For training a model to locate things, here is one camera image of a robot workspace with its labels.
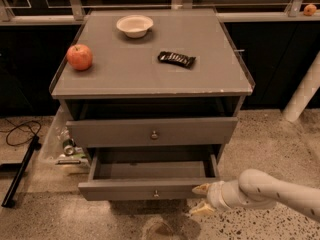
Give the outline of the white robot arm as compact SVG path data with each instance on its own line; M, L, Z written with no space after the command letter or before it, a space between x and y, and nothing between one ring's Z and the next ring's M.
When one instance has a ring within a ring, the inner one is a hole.
M243 171L236 180L205 183L192 189L202 195L191 215L211 215L242 207L270 209L281 203L304 216L320 222L320 190L276 179L256 169Z

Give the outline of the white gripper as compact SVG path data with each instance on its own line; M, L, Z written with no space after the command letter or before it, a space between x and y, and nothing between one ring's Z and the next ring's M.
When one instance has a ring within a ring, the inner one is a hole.
M215 209L218 211L228 211L230 207L226 204L222 196L222 186L224 181L204 183L192 189L197 195L207 195L207 201L201 201L193 207L189 213L191 215L212 215Z

